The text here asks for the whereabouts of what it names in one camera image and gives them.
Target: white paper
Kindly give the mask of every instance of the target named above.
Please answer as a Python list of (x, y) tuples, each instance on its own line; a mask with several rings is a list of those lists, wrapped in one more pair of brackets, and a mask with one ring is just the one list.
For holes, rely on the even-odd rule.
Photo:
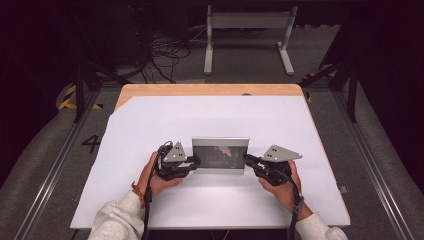
[[(328, 225), (350, 225), (303, 97), (149, 96), (130, 99), (110, 117), (71, 228), (91, 228), (97, 211), (131, 190), (166, 141), (180, 141), (192, 155), (193, 136), (249, 137), (248, 153), (255, 156), (272, 144), (301, 153), (296, 164), (308, 206)], [(241, 176), (190, 173), (151, 207), (151, 229), (277, 228), (291, 221), (250, 167)]]

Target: white sleeve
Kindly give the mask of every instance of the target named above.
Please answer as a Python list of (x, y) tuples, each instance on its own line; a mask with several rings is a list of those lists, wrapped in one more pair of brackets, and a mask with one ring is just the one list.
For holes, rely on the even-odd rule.
[(346, 234), (340, 228), (329, 228), (318, 213), (298, 221), (296, 230), (302, 240), (347, 240)]
[(140, 239), (144, 231), (141, 220), (144, 209), (140, 204), (137, 194), (132, 191), (120, 203), (106, 203), (97, 212), (88, 239)]

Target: wrist strap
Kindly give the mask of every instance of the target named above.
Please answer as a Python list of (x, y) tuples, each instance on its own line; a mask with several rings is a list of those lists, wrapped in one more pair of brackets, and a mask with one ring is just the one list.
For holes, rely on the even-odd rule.
[(294, 209), (293, 209), (293, 215), (292, 215), (292, 221), (290, 223), (290, 228), (287, 233), (289, 240), (294, 240), (294, 233), (295, 233), (295, 227), (297, 222), (297, 216), (302, 211), (302, 206), (305, 198), (302, 196), (302, 193), (299, 192), (299, 189), (296, 186), (296, 183), (293, 181), (293, 179), (290, 177), (287, 179), (293, 187), (293, 193), (294, 193)]
[(146, 204), (144, 202), (144, 195), (140, 192), (140, 189), (134, 183), (135, 183), (135, 181), (131, 184), (131, 187), (133, 188), (133, 193), (137, 194), (138, 198), (140, 199), (140, 203), (141, 203), (140, 208), (144, 209), (146, 207)]

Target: black device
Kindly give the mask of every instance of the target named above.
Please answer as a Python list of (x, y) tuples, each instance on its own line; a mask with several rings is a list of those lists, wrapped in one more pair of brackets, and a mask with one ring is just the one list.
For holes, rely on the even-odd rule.
[(156, 173), (160, 178), (169, 181), (174, 178), (185, 178), (191, 170), (197, 169), (200, 165), (193, 157), (187, 157), (183, 146), (180, 142), (175, 145), (171, 141), (166, 142), (158, 148), (158, 154), (153, 163), (152, 170), (149, 174), (146, 190), (144, 192), (144, 203), (146, 211), (144, 213), (144, 233), (141, 237), (142, 240), (149, 238), (149, 231), (147, 225), (149, 224), (150, 202), (152, 201), (152, 188), (150, 181)]
[(245, 163), (247, 166), (253, 168), (255, 175), (267, 180), (272, 186), (279, 186), (289, 182), (293, 187), (294, 193), (294, 211), (290, 228), (288, 231), (288, 239), (294, 239), (295, 226), (297, 215), (302, 209), (304, 197), (296, 186), (291, 175), (290, 164), (288, 160), (302, 158), (302, 155), (288, 149), (282, 148), (277, 145), (272, 145), (263, 156), (255, 157), (246, 154)]
[(286, 183), (287, 179), (291, 176), (290, 165), (287, 161), (268, 162), (247, 154), (245, 163), (247, 166), (253, 168), (257, 177), (267, 180), (272, 186)]
[(169, 142), (158, 149), (158, 159), (154, 169), (159, 177), (169, 181), (174, 178), (185, 178), (191, 170), (196, 170), (199, 165), (200, 161), (186, 156), (180, 142), (177, 142), (175, 146)]

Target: white stand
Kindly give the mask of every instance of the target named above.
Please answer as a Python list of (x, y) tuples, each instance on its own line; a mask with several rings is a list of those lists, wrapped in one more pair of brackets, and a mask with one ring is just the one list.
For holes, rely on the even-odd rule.
[(213, 28), (284, 28), (284, 39), (278, 42), (278, 50), (283, 60), (284, 68), (288, 75), (293, 75), (294, 70), (287, 54), (287, 44), (289, 42), (294, 19), (296, 18), (297, 7), (292, 7), (290, 12), (212, 12), (208, 6), (207, 16), (207, 46), (205, 56), (205, 75), (212, 74), (213, 57)]

